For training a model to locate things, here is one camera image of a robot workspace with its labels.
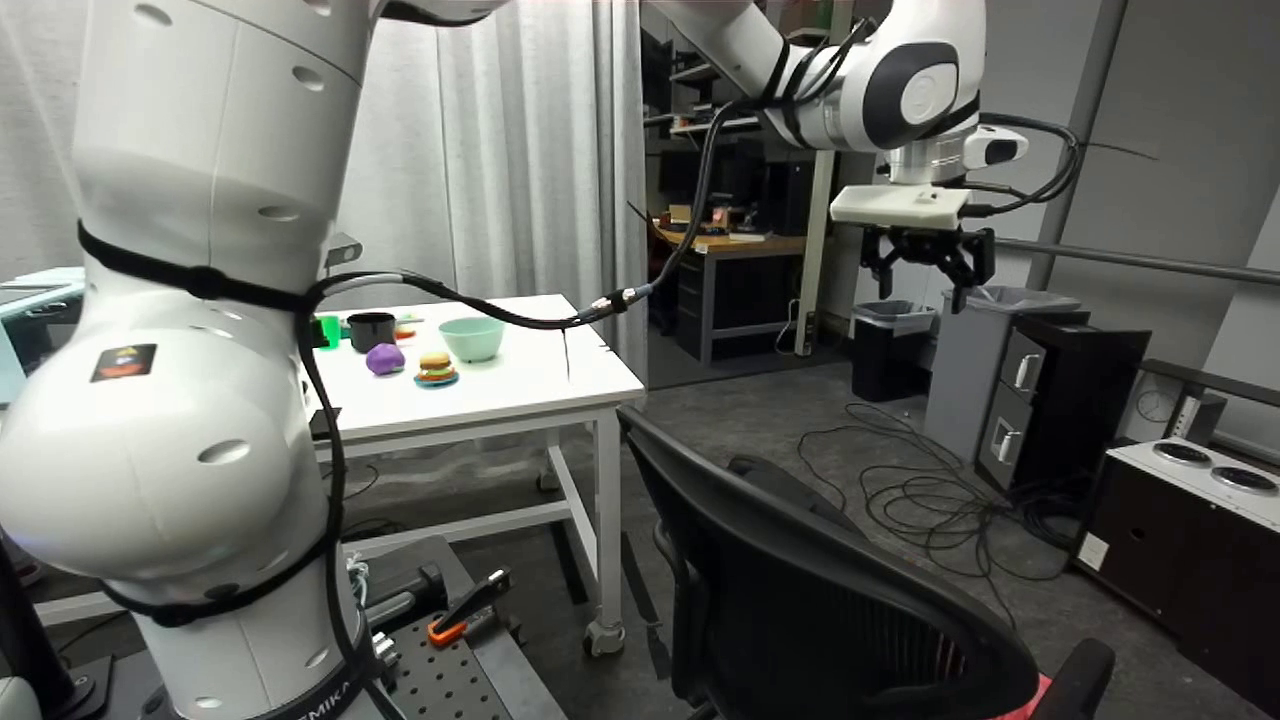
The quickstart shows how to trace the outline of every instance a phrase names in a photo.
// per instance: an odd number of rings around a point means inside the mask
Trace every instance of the gray floor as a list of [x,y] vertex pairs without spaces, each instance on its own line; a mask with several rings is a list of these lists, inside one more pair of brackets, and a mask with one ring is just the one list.
[[[908,462],[908,467],[938,467],[938,459],[905,440],[905,433],[891,433],[896,422],[912,422],[920,416],[920,404],[891,404],[885,411],[873,411],[870,404],[851,404],[849,396],[849,364],[813,364],[813,368],[790,368],[790,370],[766,370],[766,377],[707,377],[707,378],[685,378],[679,389],[656,389],[648,396],[648,416],[678,433],[685,442],[712,459],[727,459],[736,452],[770,455],[784,467],[793,467],[802,479],[832,497],[836,504],[849,504],[849,514],[882,540],[889,551],[929,567],[929,559],[882,530],[863,514],[863,489],[861,472],[873,462]],[[494,483],[475,504],[505,504],[511,497],[535,491],[529,476],[511,483]],[[624,462],[624,527],[635,540],[641,567],[648,574],[654,597],[668,600],[668,571],[661,555],[654,551],[654,508],[635,479],[632,459]],[[1016,565],[1022,571],[1052,571],[1060,567],[1060,551],[1044,549],[1022,527],[996,527],[996,551],[1005,565]],[[654,677],[644,622],[627,606],[627,651],[616,661],[583,661],[582,649],[582,622],[590,606],[574,605],[574,590],[557,565],[557,544],[549,530],[519,530],[502,537],[484,544],[461,549],[464,565],[481,574],[495,565],[511,567],[511,597],[510,612],[519,617],[524,626],[524,651],[535,664],[535,672],[549,678],[557,700],[569,714],[582,720],[648,720],[648,714],[688,714],[685,702],[672,700],[672,693]],[[1002,612],[991,588],[981,579],[958,579],[958,588],[973,590],[975,600],[991,605]],[[1016,617],[1016,626],[1042,666],[1056,666],[1070,649],[1084,636],[1100,636],[1116,643],[1122,664],[1116,678],[1103,700],[1103,720],[1200,720],[1200,714],[1263,714],[1253,702],[1246,702],[1238,693],[1228,693],[1220,678],[1200,672],[1191,661],[1184,661],[1167,636],[1161,636],[1152,622],[1132,617],[1123,605],[1103,597],[1095,584],[1087,584],[1077,571],[1029,584],[1014,574],[996,574],[996,588]],[[101,636],[88,636],[67,655],[95,655],[109,649],[134,643],[127,626],[109,626]]]

